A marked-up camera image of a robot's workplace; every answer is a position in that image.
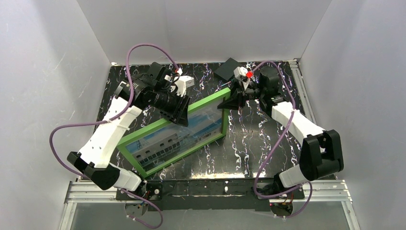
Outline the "green picture frame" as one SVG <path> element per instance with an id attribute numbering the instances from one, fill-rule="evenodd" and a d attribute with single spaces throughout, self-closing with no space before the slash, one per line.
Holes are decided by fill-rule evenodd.
<path id="1" fill-rule="evenodd" d="M 203 99 L 189 105 L 188 114 L 202 108 L 205 105 L 208 105 L 209 103 L 211 103 L 212 101 L 214 101 L 214 100 L 216 100 L 218 98 L 223 98 L 224 100 L 226 100 L 229 97 L 230 97 L 230 89 L 229 88 L 222 89 L 222 90 L 220 90 L 218 92 L 215 92 L 212 95 L 209 95 L 209 96 L 207 96 L 207 97 L 205 97 L 205 98 L 203 98 Z M 133 141 L 145 136 L 145 135 L 149 135 L 152 132 L 154 132 L 154 131 L 162 128 L 162 127 L 165 127 L 166 125 L 171 123 L 170 121 L 167 121 L 164 118 L 162 118 L 162 119 L 160 119 L 160 120 L 158 120 L 158 121 L 156 121 L 156 122 L 154 122 L 154 123 L 152 123 L 152 124 L 150 124 L 148 126 L 145 126 L 145 127 L 141 128 L 141 129 L 139 129 L 137 131 L 134 131 L 131 134 L 126 135 L 125 137 L 123 137 L 120 140 L 119 144 L 117 145 L 117 149 L 131 163 L 131 165 L 136 170 L 137 174 L 139 174 L 142 177 L 148 177 L 148 176 L 156 173 L 157 171 L 162 170 L 163 168 L 165 168 L 165 167 L 179 161 L 180 159 L 190 155 L 191 153 L 201 149 L 202 147 L 204 147 L 204 146 L 206 146 L 206 145 L 208 145 L 208 144 L 210 144 L 210 143 L 212 143 L 212 142 L 214 142 L 214 141 L 216 141 L 216 140 L 218 140 L 220 138 L 223 138 L 227 133 L 227 123 L 228 123 L 227 117 L 229 115 L 229 111 L 226 110 L 226 109 L 221 109 L 221 110 L 222 110 L 222 113 L 223 113 L 223 126 L 222 126 L 222 131 L 219 134 L 209 138 L 205 142 L 203 142 L 203 143 L 201 143 L 201 144 L 199 144 L 199 145 L 197 145 L 197 146 L 183 152 L 182 154 L 172 158 L 171 160 L 169 160 L 169 161 L 163 163 L 162 165 L 157 166 L 157 167 L 155 167 L 155 168 L 153 168 L 153 169 L 151 169 L 149 171 L 145 171 L 142 168 L 142 166 L 131 155 L 131 153 L 129 153 L 125 149 L 125 146 L 127 144 L 132 143 Z"/>

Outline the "building photo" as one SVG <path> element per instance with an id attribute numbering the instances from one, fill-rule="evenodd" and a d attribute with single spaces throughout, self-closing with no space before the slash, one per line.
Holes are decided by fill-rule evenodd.
<path id="1" fill-rule="evenodd" d="M 125 146 L 125 149 L 149 171 L 183 152 L 219 134 L 223 126 L 223 113 L 217 106 L 218 98 L 208 105 L 188 114 L 188 126 L 173 123 Z"/>

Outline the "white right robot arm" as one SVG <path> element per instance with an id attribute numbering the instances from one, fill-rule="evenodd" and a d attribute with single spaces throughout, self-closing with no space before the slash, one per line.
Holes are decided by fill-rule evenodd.
<path id="1" fill-rule="evenodd" d="M 271 196 L 344 169 L 340 135 L 325 130 L 295 109 L 294 100 L 287 101 L 280 93 L 282 75 L 271 67 L 260 70 L 259 80 L 252 81 L 253 73 L 245 67 L 234 69 L 231 96 L 220 103 L 219 109 L 238 110 L 248 100 L 258 100 L 262 112 L 280 123 L 285 132 L 301 142 L 299 163 L 273 177 L 273 183 L 264 188 L 254 187 L 256 194 Z"/>

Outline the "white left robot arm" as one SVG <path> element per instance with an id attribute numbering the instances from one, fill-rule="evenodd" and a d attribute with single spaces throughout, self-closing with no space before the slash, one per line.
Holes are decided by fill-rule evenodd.
<path id="1" fill-rule="evenodd" d="M 91 138 L 67 160 L 100 189 L 111 187 L 135 191 L 142 183 L 134 172 L 110 163 L 118 142 L 132 122 L 148 107 L 159 110 L 161 116 L 177 125 L 188 125 L 190 97 L 187 88 L 194 78 L 182 75 L 181 69 L 171 71 L 156 62 L 146 73 L 129 76 L 114 92 L 114 98 Z"/>

